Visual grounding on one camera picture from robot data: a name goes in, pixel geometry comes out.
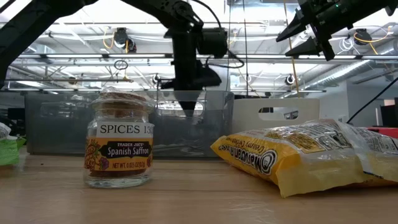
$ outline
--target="transparent plastic bin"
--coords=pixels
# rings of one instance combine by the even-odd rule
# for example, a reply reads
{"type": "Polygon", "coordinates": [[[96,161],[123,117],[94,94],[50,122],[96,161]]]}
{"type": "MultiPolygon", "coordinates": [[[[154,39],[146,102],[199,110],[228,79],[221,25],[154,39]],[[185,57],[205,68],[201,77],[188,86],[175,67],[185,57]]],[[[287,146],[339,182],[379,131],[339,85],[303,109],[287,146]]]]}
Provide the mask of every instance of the transparent plastic bin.
{"type": "Polygon", "coordinates": [[[157,94],[154,97],[157,104],[149,119],[155,124],[155,158],[218,157],[210,146],[219,137],[231,134],[233,93],[160,91],[154,94],[157,94]],[[195,110],[182,110],[176,95],[179,96],[179,100],[196,102],[195,110]]]}
{"type": "MultiPolygon", "coordinates": [[[[155,101],[149,115],[154,129],[155,158],[216,158],[210,146],[231,134],[234,95],[227,91],[137,91],[155,101]],[[186,116],[175,96],[195,102],[186,116]]],[[[84,155],[90,103],[97,93],[26,95],[27,150],[32,154],[84,155]]]]}
{"type": "Polygon", "coordinates": [[[84,155],[90,103],[99,94],[25,96],[27,151],[31,154],[84,155]]]}

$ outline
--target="fluorescent light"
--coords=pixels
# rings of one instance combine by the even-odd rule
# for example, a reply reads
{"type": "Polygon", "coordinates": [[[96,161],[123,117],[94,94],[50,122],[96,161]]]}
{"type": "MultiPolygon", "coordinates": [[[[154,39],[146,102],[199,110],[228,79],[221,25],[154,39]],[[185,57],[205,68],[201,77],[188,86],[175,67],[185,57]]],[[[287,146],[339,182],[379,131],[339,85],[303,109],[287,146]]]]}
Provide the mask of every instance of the fluorescent light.
{"type": "Polygon", "coordinates": [[[100,89],[77,89],[77,91],[101,91],[102,88],[100,89]]]}
{"type": "Polygon", "coordinates": [[[34,49],[33,47],[29,46],[28,49],[31,49],[32,51],[36,52],[36,49],[34,49]]]}
{"type": "Polygon", "coordinates": [[[48,58],[102,58],[100,54],[47,54],[48,58]]]}
{"type": "Polygon", "coordinates": [[[299,59],[325,59],[324,55],[300,55],[298,56],[299,59]]]}
{"type": "MultiPolygon", "coordinates": [[[[246,55],[237,55],[238,58],[246,58],[246,55]]],[[[290,58],[285,55],[248,55],[248,58],[290,58]]]]}
{"type": "Polygon", "coordinates": [[[299,91],[301,93],[326,93],[326,90],[302,90],[299,91]]]}
{"type": "Polygon", "coordinates": [[[6,90],[8,90],[8,91],[40,91],[39,89],[33,89],[33,88],[8,88],[6,90]]]}
{"type": "Polygon", "coordinates": [[[164,54],[110,54],[110,58],[164,58],[164,54]]]}
{"type": "MultiPolygon", "coordinates": [[[[232,92],[245,92],[246,90],[231,90],[232,92]]],[[[297,91],[290,91],[290,90],[249,90],[249,92],[258,92],[258,93],[263,93],[263,92],[270,92],[270,93],[289,93],[289,95],[295,95],[297,94],[297,91]]],[[[324,93],[326,90],[302,90],[299,91],[301,93],[324,93]]]]}
{"type": "Polygon", "coordinates": [[[107,54],[109,54],[110,52],[106,49],[100,49],[101,51],[105,51],[107,54]]]}
{"type": "Polygon", "coordinates": [[[38,82],[32,82],[32,81],[17,81],[17,82],[20,84],[29,85],[32,87],[43,87],[43,85],[38,82]]]}
{"type": "Polygon", "coordinates": [[[74,89],[44,89],[43,91],[75,91],[74,89]]]}
{"type": "Polygon", "coordinates": [[[336,55],[335,59],[354,59],[356,55],[336,55]]]}
{"type": "Polygon", "coordinates": [[[370,60],[398,59],[398,55],[370,55],[370,56],[363,56],[362,59],[370,59],[370,60]]]}
{"type": "Polygon", "coordinates": [[[40,58],[38,54],[21,54],[18,58],[40,58]]]}

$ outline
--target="wooden table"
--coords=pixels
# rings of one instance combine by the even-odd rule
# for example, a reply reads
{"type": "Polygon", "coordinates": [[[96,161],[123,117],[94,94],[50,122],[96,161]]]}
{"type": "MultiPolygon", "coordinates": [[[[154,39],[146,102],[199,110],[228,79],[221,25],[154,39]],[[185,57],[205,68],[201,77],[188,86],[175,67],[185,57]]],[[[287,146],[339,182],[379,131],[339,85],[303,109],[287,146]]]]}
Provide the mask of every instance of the wooden table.
{"type": "Polygon", "coordinates": [[[0,224],[395,223],[397,188],[329,190],[282,199],[276,186],[224,162],[155,161],[130,189],[83,184],[83,158],[21,156],[0,168],[0,224]]]}

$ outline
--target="green object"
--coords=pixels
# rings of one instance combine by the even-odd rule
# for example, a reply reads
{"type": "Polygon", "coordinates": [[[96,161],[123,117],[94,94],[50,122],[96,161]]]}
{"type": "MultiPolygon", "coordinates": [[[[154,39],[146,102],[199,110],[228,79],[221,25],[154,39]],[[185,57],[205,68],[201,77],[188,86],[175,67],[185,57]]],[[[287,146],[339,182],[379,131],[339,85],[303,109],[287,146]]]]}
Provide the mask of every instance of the green object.
{"type": "Polygon", "coordinates": [[[26,139],[24,139],[24,138],[21,138],[21,137],[20,137],[20,138],[17,139],[18,150],[19,150],[22,146],[24,146],[25,142],[26,142],[26,139]]]}
{"type": "Polygon", "coordinates": [[[18,143],[16,140],[0,141],[0,166],[17,164],[19,162],[18,143]]]}

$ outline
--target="red object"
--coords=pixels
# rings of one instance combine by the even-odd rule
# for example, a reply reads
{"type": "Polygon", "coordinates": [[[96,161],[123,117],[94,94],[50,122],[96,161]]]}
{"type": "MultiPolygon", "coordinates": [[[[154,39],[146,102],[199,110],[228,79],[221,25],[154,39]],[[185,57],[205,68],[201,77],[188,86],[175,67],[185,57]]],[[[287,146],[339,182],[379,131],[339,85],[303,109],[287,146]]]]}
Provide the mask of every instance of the red object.
{"type": "Polygon", "coordinates": [[[368,128],[370,131],[398,139],[398,128],[368,128]]]}

